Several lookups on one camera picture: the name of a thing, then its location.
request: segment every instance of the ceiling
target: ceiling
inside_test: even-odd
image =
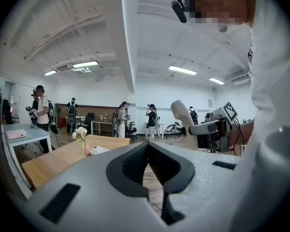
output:
[[[114,47],[118,44],[110,31],[110,20],[105,20],[112,11],[102,1],[22,0],[3,36],[9,47],[29,64],[39,66],[41,73],[68,65],[70,69],[49,76],[57,81],[101,81],[105,76],[124,75],[122,53]],[[182,24],[171,9],[171,1],[138,0],[132,22],[137,25],[138,36],[134,75],[213,87],[210,77],[226,81],[236,70],[247,71],[249,27],[230,26],[221,33],[205,24]],[[90,67],[91,73],[72,70],[74,63],[90,60],[99,62],[99,66]],[[174,73],[168,70],[170,65],[196,71],[197,75]]]

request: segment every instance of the floor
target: floor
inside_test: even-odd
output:
[[[58,130],[58,135],[53,134],[51,131],[49,132],[51,133],[51,144],[54,148],[62,147],[74,141],[72,135],[67,134],[66,128]],[[131,141],[130,144],[146,141],[147,140],[145,136],[138,136],[137,140],[135,140],[135,142]],[[180,135],[179,137],[176,136],[176,138],[174,138],[174,136],[168,136],[168,139],[166,139],[165,136],[163,140],[159,137],[155,137],[155,141],[163,142],[168,145],[175,145],[178,147],[187,148],[187,139],[183,135]],[[15,154],[20,164],[38,157],[42,151],[43,150],[41,148],[41,145],[34,143],[24,145],[24,148],[22,148],[21,146],[15,147]],[[160,209],[162,207],[163,200],[162,185],[157,180],[149,165],[146,167],[145,170],[143,186],[149,189],[149,199],[151,202],[150,205],[160,215]]]

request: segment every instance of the ceiling light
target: ceiling light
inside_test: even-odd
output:
[[[55,73],[57,73],[57,71],[51,71],[51,72],[46,73],[45,75],[52,75],[52,74],[55,74]]]
[[[217,80],[217,79],[215,79],[213,77],[209,78],[209,80],[212,81],[212,82],[215,82],[215,83],[224,84],[223,82],[221,82],[221,81],[219,81],[219,80]]]
[[[81,68],[81,67],[86,67],[86,66],[93,66],[93,65],[98,65],[98,61],[93,61],[93,62],[87,62],[87,63],[81,63],[81,64],[74,64],[74,68]]]
[[[175,67],[175,66],[172,66],[172,65],[169,67],[169,70],[177,71],[177,72],[183,72],[183,73],[187,73],[187,74],[190,74],[190,75],[195,75],[196,74],[196,72],[189,71],[189,70],[186,70],[186,69],[183,69],[183,68],[179,68],[179,67]]]

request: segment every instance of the black shirt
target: black shirt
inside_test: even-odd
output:
[[[151,112],[148,114],[148,116],[149,116],[149,119],[148,119],[148,126],[150,126],[150,127],[155,126],[155,125],[156,125],[155,121],[156,121],[156,116],[157,116],[156,112],[151,111]]]
[[[38,110],[38,106],[39,106],[39,100],[38,99],[35,99],[33,101],[33,104],[32,104],[32,108],[35,109],[35,110]]]

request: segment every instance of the paper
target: paper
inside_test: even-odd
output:
[[[109,150],[108,149],[105,149],[105,148],[102,148],[100,146],[96,146],[96,147],[94,147],[94,149],[92,149],[90,151],[90,153],[92,155],[97,155],[97,154],[101,154],[101,153],[104,153],[104,152],[107,152],[107,151],[109,151]]]

